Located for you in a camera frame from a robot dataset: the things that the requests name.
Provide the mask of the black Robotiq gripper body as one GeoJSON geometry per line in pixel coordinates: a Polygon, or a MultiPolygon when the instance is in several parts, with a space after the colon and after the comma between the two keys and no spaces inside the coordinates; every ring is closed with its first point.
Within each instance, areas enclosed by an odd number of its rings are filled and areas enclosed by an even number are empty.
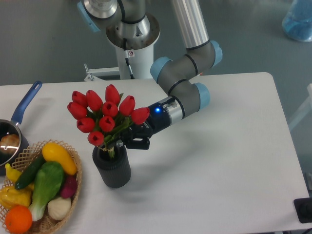
{"type": "Polygon", "coordinates": [[[142,124],[133,124],[124,131],[124,141],[148,141],[149,138],[171,125],[166,109],[168,103],[154,103],[148,108],[150,114],[142,124]]]}

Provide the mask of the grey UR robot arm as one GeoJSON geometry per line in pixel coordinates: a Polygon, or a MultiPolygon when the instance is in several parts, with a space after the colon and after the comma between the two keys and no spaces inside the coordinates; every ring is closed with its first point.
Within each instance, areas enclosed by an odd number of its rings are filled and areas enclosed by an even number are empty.
{"type": "Polygon", "coordinates": [[[167,97],[150,105],[145,122],[132,124],[112,136],[110,146],[148,149],[150,137],[205,108],[210,93],[190,79],[222,59],[222,50],[210,40],[199,2],[174,0],[172,6],[180,27],[186,54],[177,60],[154,59],[154,43],[160,35],[156,18],[146,12],[142,0],[81,0],[78,9],[92,31],[105,30],[116,50],[118,67],[86,70],[89,76],[119,74],[121,79],[152,78],[167,97]]]}

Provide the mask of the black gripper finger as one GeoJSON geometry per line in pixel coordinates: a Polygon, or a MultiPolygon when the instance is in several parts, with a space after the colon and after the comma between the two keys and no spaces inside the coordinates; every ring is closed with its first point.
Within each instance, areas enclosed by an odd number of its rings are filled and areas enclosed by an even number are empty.
{"type": "Polygon", "coordinates": [[[125,146],[127,149],[148,150],[150,148],[150,140],[148,137],[142,139],[118,139],[116,146],[125,146]]]}

